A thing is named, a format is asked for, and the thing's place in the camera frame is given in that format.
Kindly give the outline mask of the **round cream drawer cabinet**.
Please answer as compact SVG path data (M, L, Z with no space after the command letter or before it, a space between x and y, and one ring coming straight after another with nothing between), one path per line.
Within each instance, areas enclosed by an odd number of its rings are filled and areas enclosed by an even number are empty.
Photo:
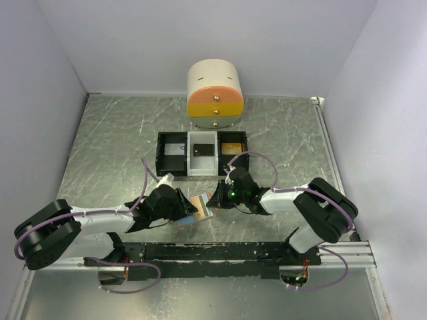
M198 127L232 126L242 116L244 96L237 69L223 59L195 63L187 74L187 113Z

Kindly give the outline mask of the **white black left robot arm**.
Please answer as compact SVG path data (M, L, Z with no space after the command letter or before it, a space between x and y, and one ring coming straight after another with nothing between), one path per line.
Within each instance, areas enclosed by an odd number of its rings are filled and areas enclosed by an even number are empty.
M166 184L119 207L83 209L58 199L15 228L14 254L30 270L74 257L116 266L125 257L118 233L150 229L154 221L178 221L196 212L181 189Z

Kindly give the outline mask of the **white card in tray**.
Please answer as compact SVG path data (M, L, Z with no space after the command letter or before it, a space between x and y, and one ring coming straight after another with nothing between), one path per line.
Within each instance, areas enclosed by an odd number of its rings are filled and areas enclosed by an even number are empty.
M185 155L185 144L184 143L166 143L164 145L164 155Z

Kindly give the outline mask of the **gold card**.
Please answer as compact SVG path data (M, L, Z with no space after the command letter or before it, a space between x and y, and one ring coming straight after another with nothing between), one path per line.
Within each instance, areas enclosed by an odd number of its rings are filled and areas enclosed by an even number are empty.
M209 193L202 193L189 198L189 201L198 209L198 212L193 214L193 220L195 222L215 217L216 212L212 208L206 206L206 203L209 201L209 196Z
M244 152L244 145L242 143L222 143L222 155L238 155Z

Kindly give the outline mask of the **orange leather card holder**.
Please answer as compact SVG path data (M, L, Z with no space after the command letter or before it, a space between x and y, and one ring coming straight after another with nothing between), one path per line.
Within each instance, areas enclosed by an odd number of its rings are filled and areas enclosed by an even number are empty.
M177 228L182 228L187 225L194 223L204 222L209 219L216 217L217 213L214 208L207 207L207 202L211 198L211 193L205 192L199 195L194 195L189 197L189 202L197 209L195 213L192 213L190 216L184 217L175 222Z

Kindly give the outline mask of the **gold card in tray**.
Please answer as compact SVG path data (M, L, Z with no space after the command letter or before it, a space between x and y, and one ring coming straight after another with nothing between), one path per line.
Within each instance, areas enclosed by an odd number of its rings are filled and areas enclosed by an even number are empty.
M244 145L242 143L222 143L222 155L238 155L244 152Z

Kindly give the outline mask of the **aluminium rail front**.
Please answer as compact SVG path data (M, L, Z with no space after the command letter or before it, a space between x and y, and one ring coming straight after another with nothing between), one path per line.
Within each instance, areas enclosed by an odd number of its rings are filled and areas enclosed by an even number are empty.
M350 268L375 268L377 267L374 254L369 242L339 242L337 244L325 244L324 249L316 254L320 258L320 264L315 265L310 262L310 267L320 268L341 268L344 263L340 258L343 258ZM54 262L51 265L42 267L41 270L50 271L70 271L70 270L89 270L90 267L85 266L82 258L62 259Z

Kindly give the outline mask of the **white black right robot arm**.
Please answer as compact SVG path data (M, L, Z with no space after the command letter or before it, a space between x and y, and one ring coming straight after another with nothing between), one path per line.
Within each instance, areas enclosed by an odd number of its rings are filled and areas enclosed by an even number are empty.
M232 209L244 205L250 214L273 215L296 212L306 225L286 240L284 260L297 265L306 252L322 243L337 243L354 227L358 208L324 179L316 177L307 185L287 189L260 187L242 167L233 169L218 182L206 206Z

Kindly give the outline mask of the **three-compartment black white tray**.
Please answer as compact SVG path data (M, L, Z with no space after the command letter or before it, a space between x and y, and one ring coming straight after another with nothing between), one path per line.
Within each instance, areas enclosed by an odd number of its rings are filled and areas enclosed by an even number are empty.
M160 132L155 170L158 177L225 176L233 157L247 150L244 131Z

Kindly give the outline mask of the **black card in tray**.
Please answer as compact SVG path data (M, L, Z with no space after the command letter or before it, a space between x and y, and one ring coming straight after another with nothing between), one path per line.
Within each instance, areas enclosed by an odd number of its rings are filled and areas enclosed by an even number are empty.
M194 157L213 157L215 155L214 144L195 143L193 145Z

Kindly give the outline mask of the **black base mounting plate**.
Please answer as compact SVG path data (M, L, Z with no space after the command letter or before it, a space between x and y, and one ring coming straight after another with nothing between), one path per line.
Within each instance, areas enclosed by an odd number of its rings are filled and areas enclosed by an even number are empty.
M155 279L157 270L137 266L151 263L159 267L162 278L203 277L261 277L278 279L280 269L301 269L321 264L319 250L296 253L284 242L221 242L221 243L135 243L125 242L114 249L105 260L131 263L127 279L142 281Z

